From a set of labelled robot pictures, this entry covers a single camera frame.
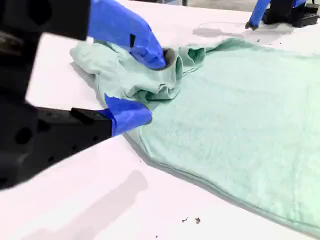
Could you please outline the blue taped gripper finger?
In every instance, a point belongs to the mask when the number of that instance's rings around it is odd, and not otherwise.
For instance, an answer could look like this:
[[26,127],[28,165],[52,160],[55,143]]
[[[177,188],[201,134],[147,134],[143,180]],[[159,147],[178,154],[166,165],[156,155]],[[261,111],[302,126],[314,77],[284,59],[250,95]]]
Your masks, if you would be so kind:
[[245,24],[246,29],[252,29],[254,31],[259,27],[262,17],[270,2],[270,0],[258,0],[256,2],[251,17]]
[[51,33],[76,40],[87,37],[118,45],[152,70],[167,66],[149,24],[116,0],[52,0]]

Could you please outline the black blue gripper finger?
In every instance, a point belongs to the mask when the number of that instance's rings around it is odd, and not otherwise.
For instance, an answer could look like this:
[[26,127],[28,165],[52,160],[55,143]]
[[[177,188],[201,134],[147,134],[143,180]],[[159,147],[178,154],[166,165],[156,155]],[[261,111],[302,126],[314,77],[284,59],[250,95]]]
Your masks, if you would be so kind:
[[82,150],[152,121],[141,102],[104,97],[106,109],[37,110],[34,148],[27,157],[27,174],[36,175]]

